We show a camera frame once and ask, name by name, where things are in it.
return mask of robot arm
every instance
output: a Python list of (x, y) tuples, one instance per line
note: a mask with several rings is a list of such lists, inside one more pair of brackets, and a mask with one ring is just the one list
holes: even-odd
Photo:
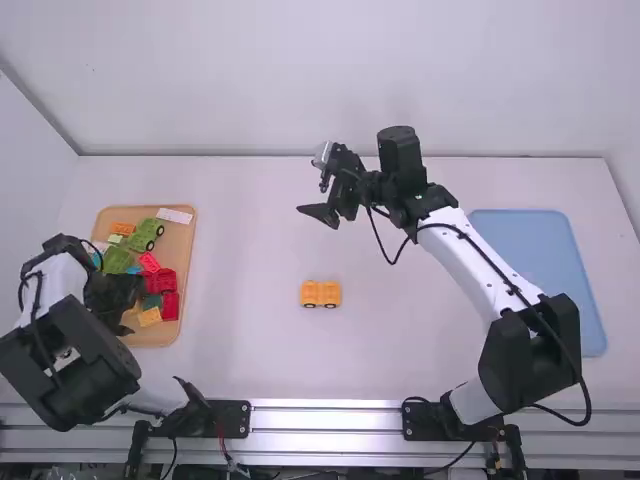
[[(322, 172), (321, 192), (333, 178), (329, 198), (298, 211), (333, 229), (341, 216), (355, 220), (359, 206), (372, 225), (372, 211), (383, 214), (434, 255), (471, 299), (488, 334), (478, 375), (441, 398), (444, 417), (456, 423), (448, 427), (463, 429), (515, 412), (576, 383), (589, 403), (576, 305), (564, 294), (549, 298), (522, 278), (473, 229), (455, 197), (427, 182), (413, 128), (382, 130), (378, 149), (381, 171), (367, 171), (345, 145), (325, 144), (312, 165)], [(585, 420), (576, 423), (585, 424), (589, 416), (588, 408)]]
[(0, 338), (0, 372), (54, 430), (101, 421), (140, 387), (140, 367), (116, 335), (142, 291), (136, 275), (97, 271), (80, 240), (62, 234), (24, 264), (16, 328)]

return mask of green toy car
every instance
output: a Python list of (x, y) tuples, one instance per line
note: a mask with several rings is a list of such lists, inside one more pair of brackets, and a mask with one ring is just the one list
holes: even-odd
[(111, 245), (104, 252), (102, 261), (104, 273), (125, 273), (127, 268), (133, 265), (133, 256), (124, 248)]
[(157, 218), (148, 217), (138, 222), (125, 246), (136, 252), (150, 252), (156, 246), (156, 239), (164, 233), (164, 224)]

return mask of red toy block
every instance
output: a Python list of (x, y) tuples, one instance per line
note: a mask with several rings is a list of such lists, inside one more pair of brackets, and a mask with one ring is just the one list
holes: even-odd
[(160, 264), (156, 258), (151, 255), (151, 252), (145, 252), (138, 258), (138, 263), (142, 265), (147, 272), (156, 273), (160, 270)]
[(156, 278), (156, 289), (158, 293), (175, 292), (178, 289), (178, 279), (175, 270), (161, 268), (154, 277)]
[(175, 292), (178, 289), (176, 272), (170, 268), (161, 268), (155, 273), (140, 272), (145, 279), (147, 293), (159, 295), (165, 292)]
[(168, 292), (162, 295), (162, 320), (178, 320), (180, 312), (180, 294)]

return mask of white label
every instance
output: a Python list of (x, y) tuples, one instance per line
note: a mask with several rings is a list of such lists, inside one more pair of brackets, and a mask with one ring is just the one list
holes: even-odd
[(156, 213), (156, 218), (189, 225), (193, 215), (190, 213), (178, 212), (177, 210), (170, 210), (168, 208), (161, 208), (158, 210), (158, 213)]

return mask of orange toy car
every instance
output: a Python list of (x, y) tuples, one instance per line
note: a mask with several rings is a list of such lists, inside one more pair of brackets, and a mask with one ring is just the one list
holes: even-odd
[(338, 282), (314, 282), (308, 280), (300, 288), (300, 305), (305, 308), (336, 308), (342, 301)]

